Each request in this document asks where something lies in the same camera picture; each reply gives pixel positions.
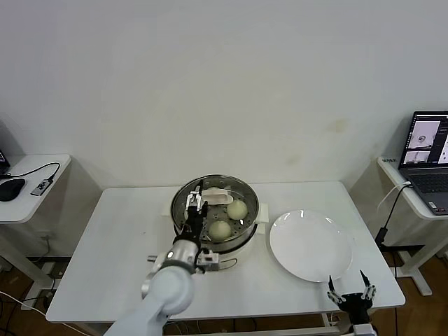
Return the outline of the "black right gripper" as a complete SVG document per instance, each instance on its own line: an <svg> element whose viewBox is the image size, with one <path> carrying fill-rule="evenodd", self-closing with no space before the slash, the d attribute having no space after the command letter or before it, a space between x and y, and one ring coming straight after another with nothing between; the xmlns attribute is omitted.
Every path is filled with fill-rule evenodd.
<svg viewBox="0 0 448 336"><path fill-rule="evenodd" d="M335 290L331 276L329 276L328 280L328 298L333 303L337 303L339 309L349 315L351 324L366 324L370 322L368 310L372 307L372 301L377 292L376 286L371 284L370 280L362 270L360 271L360 274L363 283L365 284L363 293L350 293L341 296Z"/></svg>

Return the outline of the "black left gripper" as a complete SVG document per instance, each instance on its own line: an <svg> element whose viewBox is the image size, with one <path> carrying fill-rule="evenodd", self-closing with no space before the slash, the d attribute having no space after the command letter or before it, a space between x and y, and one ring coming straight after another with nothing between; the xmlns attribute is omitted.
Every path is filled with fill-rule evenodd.
<svg viewBox="0 0 448 336"><path fill-rule="evenodd" d="M201 233L204 226L204 220L207 218L207 207L203 206L202 191L204 180L200 179L194 191L191 191L185 202L187 219L181 231L181 239L201 244Z"/></svg>

